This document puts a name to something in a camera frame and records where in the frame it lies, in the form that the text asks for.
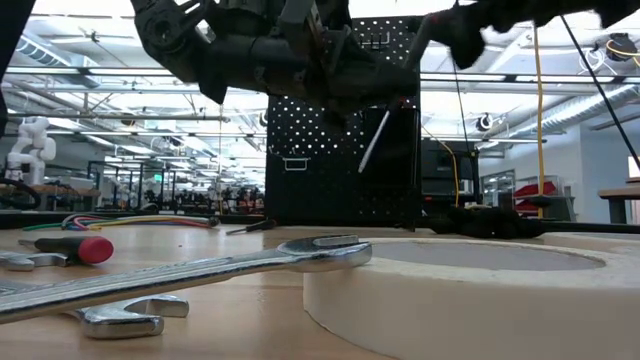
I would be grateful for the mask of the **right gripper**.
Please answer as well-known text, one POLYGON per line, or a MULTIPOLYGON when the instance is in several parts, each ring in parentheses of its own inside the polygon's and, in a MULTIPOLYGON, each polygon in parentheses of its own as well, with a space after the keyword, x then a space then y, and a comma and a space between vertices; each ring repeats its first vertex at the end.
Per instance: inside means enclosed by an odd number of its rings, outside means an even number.
POLYGON ((420 61, 431 41, 446 45, 460 69, 471 67, 484 51, 481 30, 494 27, 498 32, 509 31, 515 23, 525 21, 530 0, 473 0, 469 4, 456 1, 450 9, 413 17, 407 22, 407 31, 414 34, 404 68, 420 68, 420 61))

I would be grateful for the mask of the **black equipment cabinet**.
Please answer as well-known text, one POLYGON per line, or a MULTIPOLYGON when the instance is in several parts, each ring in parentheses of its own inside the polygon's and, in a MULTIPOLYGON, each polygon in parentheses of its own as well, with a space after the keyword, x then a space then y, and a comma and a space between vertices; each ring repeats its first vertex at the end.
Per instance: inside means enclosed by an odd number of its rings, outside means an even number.
POLYGON ((479 152, 472 142, 421 141, 421 192, 427 207, 479 204, 479 152))

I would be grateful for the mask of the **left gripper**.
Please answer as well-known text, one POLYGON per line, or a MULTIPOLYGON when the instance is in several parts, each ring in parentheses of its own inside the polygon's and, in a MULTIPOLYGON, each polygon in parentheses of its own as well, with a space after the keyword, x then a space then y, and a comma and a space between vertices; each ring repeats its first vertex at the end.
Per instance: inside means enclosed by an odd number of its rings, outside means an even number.
POLYGON ((345 125, 360 98, 413 96, 418 76, 361 47, 349 0, 202 0, 213 39, 200 92, 222 103, 230 87, 321 103, 322 121, 345 125))

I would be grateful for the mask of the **black aluminium table frame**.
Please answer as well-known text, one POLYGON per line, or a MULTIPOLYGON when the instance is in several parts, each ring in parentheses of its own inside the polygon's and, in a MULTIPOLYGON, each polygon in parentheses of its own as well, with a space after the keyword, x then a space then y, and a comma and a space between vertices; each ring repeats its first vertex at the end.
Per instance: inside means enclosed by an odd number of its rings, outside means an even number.
MULTIPOLYGON (((59 223, 72 212, 54 211, 0 211, 0 230, 20 229, 32 225, 59 223)), ((130 216, 146 216, 150 212, 87 212, 87 215, 99 218, 121 218, 130 216)), ((263 215, 217 215, 225 225, 250 225, 265 219, 263 215)), ((591 232, 591 233, 623 233, 640 234, 640 225, 577 223, 563 221, 543 221, 546 232, 591 232)), ((407 230, 428 228, 428 217, 416 220, 278 220, 279 226, 335 226, 335 227, 387 227, 407 230)))

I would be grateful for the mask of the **black perforated peg board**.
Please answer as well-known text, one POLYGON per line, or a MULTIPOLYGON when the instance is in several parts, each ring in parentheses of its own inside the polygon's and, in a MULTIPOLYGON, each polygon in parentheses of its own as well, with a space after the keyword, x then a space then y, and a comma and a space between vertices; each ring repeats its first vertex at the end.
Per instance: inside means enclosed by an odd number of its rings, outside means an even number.
MULTIPOLYGON (((405 96, 414 108, 420 136, 420 88, 405 96)), ((272 97, 267 109, 265 214, 275 220, 416 220, 420 205, 420 138, 416 180, 408 189, 367 188, 359 164, 376 132, 382 105, 347 116, 345 125, 328 125, 322 110, 290 98, 272 97), (285 172, 285 157, 309 158, 304 172, 285 172)))

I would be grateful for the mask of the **black lumpy bundle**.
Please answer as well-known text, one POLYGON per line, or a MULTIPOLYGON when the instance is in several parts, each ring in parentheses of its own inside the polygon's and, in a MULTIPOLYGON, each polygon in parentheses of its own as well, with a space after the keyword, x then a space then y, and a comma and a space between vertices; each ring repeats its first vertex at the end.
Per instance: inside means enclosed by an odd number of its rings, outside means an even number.
POLYGON ((521 217, 514 210, 497 207, 451 208, 445 215, 429 218, 436 234, 457 234, 476 239, 531 239, 545 232, 539 219, 521 217))

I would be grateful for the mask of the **wooden workbench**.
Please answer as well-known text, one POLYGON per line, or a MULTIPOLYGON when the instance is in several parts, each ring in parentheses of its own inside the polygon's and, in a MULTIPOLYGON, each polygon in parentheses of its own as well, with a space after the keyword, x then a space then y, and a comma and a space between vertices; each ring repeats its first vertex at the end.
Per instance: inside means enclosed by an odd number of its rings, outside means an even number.
POLYGON ((0 185, 0 208, 34 211, 91 211, 101 192, 75 189, 66 185, 36 185, 25 191, 12 185, 0 185))

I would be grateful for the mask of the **silver combination wrench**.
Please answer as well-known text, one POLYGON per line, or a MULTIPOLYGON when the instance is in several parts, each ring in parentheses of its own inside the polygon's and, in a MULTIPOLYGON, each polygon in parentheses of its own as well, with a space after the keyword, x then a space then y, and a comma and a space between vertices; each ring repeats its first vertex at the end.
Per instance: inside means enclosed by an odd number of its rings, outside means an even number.
POLYGON ((190 305, 173 295, 151 295, 68 311, 85 337, 98 340, 133 339, 161 335, 165 318, 185 318, 190 305))
POLYGON ((372 244, 355 235, 302 238, 236 256, 199 259, 135 271, 36 285, 0 295, 0 324, 77 308, 223 282, 259 272, 328 272, 361 266, 372 244))
POLYGON ((65 267, 68 257, 60 253, 17 253, 0 251, 0 267, 8 271, 33 271, 36 267, 65 267))

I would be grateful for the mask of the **black red handled screwdriver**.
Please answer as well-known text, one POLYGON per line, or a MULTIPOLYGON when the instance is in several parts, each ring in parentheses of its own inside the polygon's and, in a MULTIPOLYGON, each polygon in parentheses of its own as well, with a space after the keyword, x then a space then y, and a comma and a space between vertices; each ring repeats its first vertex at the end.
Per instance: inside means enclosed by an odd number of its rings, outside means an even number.
POLYGON ((365 151, 365 153, 363 155, 363 158, 362 158, 362 160, 361 160, 361 162, 359 164, 358 172, 360 174, 362 174, 365 171, 365 169, 366 169, 366 167, 367 167, 367 165, 368 165, 368 163, 369 163, 369 161, 371 159, 373 151, 374 151, 374 149, 376 147, 376 144, 377 144, 377 142, 378 142, 378 140, 379 140, 379 138, 380 138, 380 136, 381 136, 381 134, 382 134, 382 132, 384 130, 384 127, 386 126, 386 124, 388 122, 388 120, 404 106, 404 103, 405 103, 405 98, 404 97, 398 97, 394 102, 390 103, 387 106, 385 114, 382 117, 382 119, 380 121, 380 124, 379 124, 376 132, 374 133, 374 135, 373 135, 368 147, 366 148, 366 151, 365 151))

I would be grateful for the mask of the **red storage bins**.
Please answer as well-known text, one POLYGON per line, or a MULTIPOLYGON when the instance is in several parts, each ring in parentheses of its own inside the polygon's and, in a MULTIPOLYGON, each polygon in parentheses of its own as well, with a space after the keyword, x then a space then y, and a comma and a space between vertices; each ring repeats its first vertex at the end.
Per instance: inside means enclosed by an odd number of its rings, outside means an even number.
POLYGON ((540 194, 545 196, 555 195, 556 192, 557 187, 551 181, 544 182, 542 193, 539 192, 537 184, 524 185, 513 193, 515 210, 520 213, 537 213, 540 209, 541 202, 535 203, 532 198, 540 194))

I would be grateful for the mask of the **wooden side table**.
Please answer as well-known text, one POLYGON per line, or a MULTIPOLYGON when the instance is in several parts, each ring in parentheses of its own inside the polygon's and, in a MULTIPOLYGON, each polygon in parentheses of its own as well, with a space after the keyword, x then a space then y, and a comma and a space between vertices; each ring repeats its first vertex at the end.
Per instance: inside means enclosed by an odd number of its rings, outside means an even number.
POLYGON ((640 177, 631 177, 619 188, 603 189, 598 196, 608 203, 612 224, 627 224, 627 202, 640 201, 640 177))

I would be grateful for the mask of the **black screwdriver with red cap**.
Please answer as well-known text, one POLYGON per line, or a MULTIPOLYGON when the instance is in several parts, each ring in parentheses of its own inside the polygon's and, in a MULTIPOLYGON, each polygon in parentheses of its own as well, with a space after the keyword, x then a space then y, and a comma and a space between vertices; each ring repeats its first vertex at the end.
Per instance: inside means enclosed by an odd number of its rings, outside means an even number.
POLYGON ((21 239, 18 243, 44 253, 63 254, 72 263, 78 264, 100 264, 107 261, 114 253, 112 242, 101 236, 21 239))

